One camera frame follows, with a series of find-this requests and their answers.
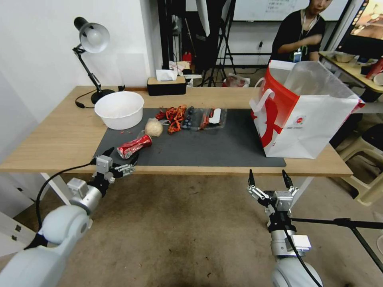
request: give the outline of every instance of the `whiteboard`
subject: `whiteboard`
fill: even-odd
[[[237,0],[234,21],[282,21],[308,3],[308,0]],[[333,0],[320,15],[326,21],[338,21],[346,4],[347,0]]]

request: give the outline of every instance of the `person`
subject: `person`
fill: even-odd
[[[332,0],[310,0],[306,9],[292,12],[281,23],[270,60],[318,61],[326,24],[319,15]]]

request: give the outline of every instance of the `lamp shade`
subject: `lamp shade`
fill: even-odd
[[[90,53],[100,53],[108,45],[110,35],[108,30],[97,23],[89,23],[82,17],[75,19],[75,27],[80,32],[81,46]]]

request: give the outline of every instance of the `white paper bag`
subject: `white paper bag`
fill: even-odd
[[[351,112],[364,106],[319,62],[271,61],[259,83],[249,104],[267,157],[316,158]]]

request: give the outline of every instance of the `tissue box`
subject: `tissue box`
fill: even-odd
[[[166,96],[186,93],[185,77],[178,76],[175,81],[157,81],[155,77],[148,78],[148,93],[150,96]]]

